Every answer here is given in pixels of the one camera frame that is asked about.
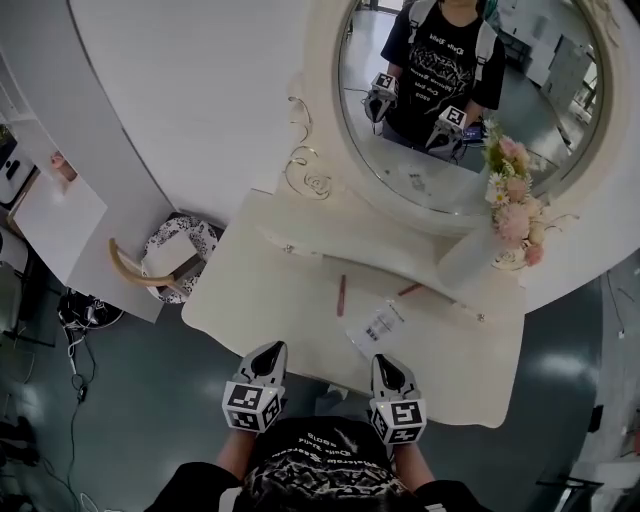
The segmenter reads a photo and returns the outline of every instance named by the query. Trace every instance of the white backpack strap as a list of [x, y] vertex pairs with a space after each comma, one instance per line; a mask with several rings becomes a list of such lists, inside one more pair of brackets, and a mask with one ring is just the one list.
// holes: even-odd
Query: white backpack strap
[[427, 19], [429, 12], [436, 4], [437, 0], [417, 0], [409, 9], [409, 24], [411, 25], [411, 35], [409, 36], [409, 44], [413, 44], [416, 39], [418, 29]]
[[493, 48], [498, 34], [486, 21], [482, 22], [476, 41], [476, 82], [482, 81], [484, 65], [493, 57]]

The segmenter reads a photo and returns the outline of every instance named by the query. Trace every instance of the floor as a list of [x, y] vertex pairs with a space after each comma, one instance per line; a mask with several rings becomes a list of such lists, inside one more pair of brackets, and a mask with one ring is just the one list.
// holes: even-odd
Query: floor
[[[55, 348], [12, 344], [0, 351], [4, 388], [12, 393], [7, 416], [26, 415], [42, 454], [64, 478], [71, 456], [70, 419], [76, 393], [65, 340], [57, 325], [57, 297], [42, 297], [29, 331]], [[460, 479], [496, 512], [553, 502], [557, 493], [535, 485], [567, 471], [582, 447], [596, 396], [602, 300], [598, 280], [529, 314], [509, 413], [498, 429], [430, 423], [421, 448], [438, 478]], [[220, 410], [225, 381], [239, 358], [186, 326], [179, 307], [165, 307], [153, 325], [125, 315], [91, 332], [98, 364], [75, 422], [72, 485], [100, 510], [142, 510], [183, 462], [213, 461], [228, 432]], [[78, 366], [90, 371], [81, 349]], [[326, 384], [291, 376], [294, 414], [310, 411]], [[366, 407], [366, 397], [352, 397]], [[69, 494], [41, 468], [16, 466], [17, 485], [41, 510], [71, 510]]]
[[[384, 12], [365, 9], [354, 13], [353, 35], [345, 43], [341, 63], [343, 88], [360, 90], [364, 98], [376, 74], [387, 69], [388, 63], [380, 52], [394, 21], [395, 15]], [[501, 104], [495, 117], [506, 133], [550, 162], [545, 172], [536, 173], [536, 182], [543, 181], [570, 156], [551, 105], [528, 78], [509, 66], [505, 71]], [[368, 121], [364, 122], [370, 129]], [[469, 148], [460, 165], [480, 172], [484, 166], [482, 150]]]

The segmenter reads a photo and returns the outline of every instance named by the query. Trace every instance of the flower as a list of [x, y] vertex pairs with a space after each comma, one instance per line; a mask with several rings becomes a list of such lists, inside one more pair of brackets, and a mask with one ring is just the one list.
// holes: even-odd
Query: flower
[[502, 172], [507, 176], [516, 175], [516, 170], [513, 168], [513, 165], [511, 165], [511, 162], [505, 159], [502, 159]]
[[489, 186], [496, 188], [505, 188], [507, 182], [504, 179], [504, 176], [498, 174], [497, 172], [492, 172], [491, 176], [489, 176]]
[[535, 197], [530, 197], [524, 202], [524, 207], [527, 209], [529, 218], [535, 219], [542, 212], [542, 201]]
[[544, 247], [541, 245], [530, 245], [524, 252], [524, 261], [527, 265], [533, 267], [542, 261], [544, 256]]
[[498, 142], [500, 145], [500, 150], [505, 158], [509, 160], [514, 160], [516, 155], [518, 154], [518, 144], [516, 144], [511, 137], [502, 137]]
[[517, 248], [529, 235], [529, 215], [521, 204], [502, 206], [494, 214], [496, 232], [507, 247]]
[[509, 197], [505, 190], [505, 179], [503, 176], [494, 172], [489, 176], [489, 185], [487, 186], [487, 194], [484, 198], [491, 204], [507, 204]]
[[509, 204], [509, 196], [507, 195], [507, 191], [500, 187], [487, 187], [487, 195], [484, 198], [492, 205], [501, 206]]
[[507, 180], [507, 192], [511, 201], [520, 202], [527, 195], [527, 182], [521, 178], [509, 178]]
[[542, 245], [544, 243], [545, 232], [544, 226], [539, 222], [532, 224], [529, 230], [529, 242], [533, 245]]

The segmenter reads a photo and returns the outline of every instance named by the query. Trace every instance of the white cabinet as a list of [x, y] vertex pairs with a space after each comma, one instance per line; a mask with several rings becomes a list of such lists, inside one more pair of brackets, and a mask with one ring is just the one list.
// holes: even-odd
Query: white cabinet
[[584, 48], [567, 38], [562, 39], [549, 78], [541, 89], [558, 114], [569, 109], [591, 63], [591, 57]]

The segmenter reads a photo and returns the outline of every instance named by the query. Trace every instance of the pink flower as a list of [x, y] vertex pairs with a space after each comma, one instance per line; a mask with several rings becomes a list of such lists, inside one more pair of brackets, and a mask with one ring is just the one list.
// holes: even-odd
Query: pink flower
[[502, 137], [499, 144], [500, 150], [505, 158], [513, 160], [518, 154], [518, 144], [516, 144], [511, 137]]
[[527, 195], [527, 184], [520, 178], [509, 178], [507, 180], [507, 192], [513, 202], [522, 201], [524, 196]]
[[515, 249], [529, 235], [529, 215], [521, 204], [509, 204], [496, 211], [495, 229], [510, 249]]
[[542, 261], [542, 257], [544, 256], [544, 247], [541, 245], [531, 245], [527, 247], [527, 250], [524, 252], [524, 260], [527, 262], [527, 265], [533, 267]]

